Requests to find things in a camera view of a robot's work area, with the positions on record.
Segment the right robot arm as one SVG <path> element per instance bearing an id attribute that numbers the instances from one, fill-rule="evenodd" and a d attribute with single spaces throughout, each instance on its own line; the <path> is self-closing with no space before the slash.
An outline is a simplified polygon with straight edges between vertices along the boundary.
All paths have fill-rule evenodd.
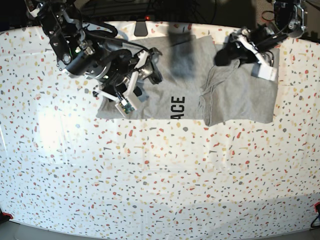
<path id="1" fill-rule="evenodd" d="M 101 30 L 90 30 L 84 23 L 94 21 L 84 18 L 74 1 L 27 0 L 25 5 L 49 38 L 60 71 L 70 78 L 97 80 L 94 97 L 126 105 L 129 94 L 142 94 L 139 80 L 149 79 L 153 85 L 162 81 L 153 63 L 154 56 L 161 55 L 157 48 L 118 38 L 118 30 L 107 23 L 97 24 Z"/>

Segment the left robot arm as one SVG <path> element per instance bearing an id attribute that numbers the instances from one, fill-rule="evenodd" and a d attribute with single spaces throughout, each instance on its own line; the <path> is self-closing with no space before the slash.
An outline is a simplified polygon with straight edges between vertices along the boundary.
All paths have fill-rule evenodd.
<path id="1" fill-rule="evenodd" d="M 274 57 L 267 57 L 271 49 L 287 38 L 300 38 L 305 33 L 307 17 L 303 0 L 274 0 L 272 6 L 273 19 L 255 29 L 242 27 L 229 35 L 214 57 L 217 66 L 228 66 L 238 59 L 241 64 L 272 67 Z"/>

